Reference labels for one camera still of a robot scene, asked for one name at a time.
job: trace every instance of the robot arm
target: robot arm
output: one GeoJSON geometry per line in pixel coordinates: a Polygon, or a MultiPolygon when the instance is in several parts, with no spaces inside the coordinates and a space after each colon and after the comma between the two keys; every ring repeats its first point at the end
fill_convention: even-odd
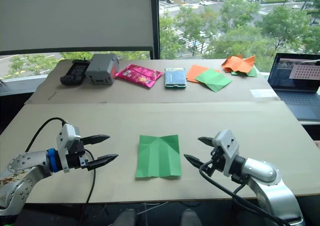
{"type": "Polygon", "coordinates": [[[114,160],[118,155],[105,155],[90,162],[84,156],[84,145],[107,138],[106,135],[81,138],[77,127],[66,123],[58,134],[57,150],[26,152],[13,158],[0,175],[0,223],[20,213],[38,181],[60,170],[65,173],[70,168],[93,170],[114,160]]]}
{"type": "MultiPolygon", "coordinates": [[[[278,168],[266,161],[245,159],[239,156],[239,144],[231,130],[223,130],[215,138],[200,137],[200,141],[214,147],[211,152],[212,167],[203,171],[211,177],[215,170],[223,172],[236,183],[245,182],[256,194],[260,207],[290,225],[304,226],[304,219],[292,191],[284,184],[278,168]]],[[[203,163],[191,156],[184,155],[195,167],[203,163]]],[[[266,219],[269,226],[277,225],[266,219]]]]}

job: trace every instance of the crumpled orange paper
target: crumpled orange paper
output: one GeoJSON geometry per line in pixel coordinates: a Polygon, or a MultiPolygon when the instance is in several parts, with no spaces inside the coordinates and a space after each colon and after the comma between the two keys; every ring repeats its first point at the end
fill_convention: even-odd
{"type": "Polygon", "coordinates": [[[249,73],[254,66],[255,59],[255,55],[247,59],[243,59],[242,55],[229,56],[222,64],[222,68],[225,72],[240,71],[243,73],[249,73]]]}
{"type": "Polygon", "coordinates": [[[205,72],[206,70],[209,70],[209,68],[200,65],[193,65],[189,70],[188,74],[186,75],[186,80],[194,83],[200,83],[196,80],[196,77],[205,72]]]}

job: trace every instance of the gray battery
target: gray battery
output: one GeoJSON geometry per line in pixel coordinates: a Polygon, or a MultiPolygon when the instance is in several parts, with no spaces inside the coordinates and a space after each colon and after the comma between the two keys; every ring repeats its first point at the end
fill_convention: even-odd
{"type": "Polygon", "coordinates": [[[94,54],[85,76],[93,85],[112,85],[119,71],[115,54],[94,54]]]}

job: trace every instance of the chip bag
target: chip bag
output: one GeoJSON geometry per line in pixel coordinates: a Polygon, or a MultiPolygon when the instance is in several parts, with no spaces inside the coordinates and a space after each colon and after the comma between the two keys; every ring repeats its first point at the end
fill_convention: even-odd
{"type": "Polygon", "coordinates": [[[162,75],[163,72],[130,64],[124,70],[119,71],[116,77],[151,88],[162,75]]]}

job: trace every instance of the laptop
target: laptop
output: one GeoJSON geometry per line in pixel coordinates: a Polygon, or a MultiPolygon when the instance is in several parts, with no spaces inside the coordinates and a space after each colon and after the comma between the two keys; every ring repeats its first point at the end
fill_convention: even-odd
{"type": "Polygon", "coordinates": [[[320,121],[320,55],[277,53],[268,82],[298,120],[320,121]]]}

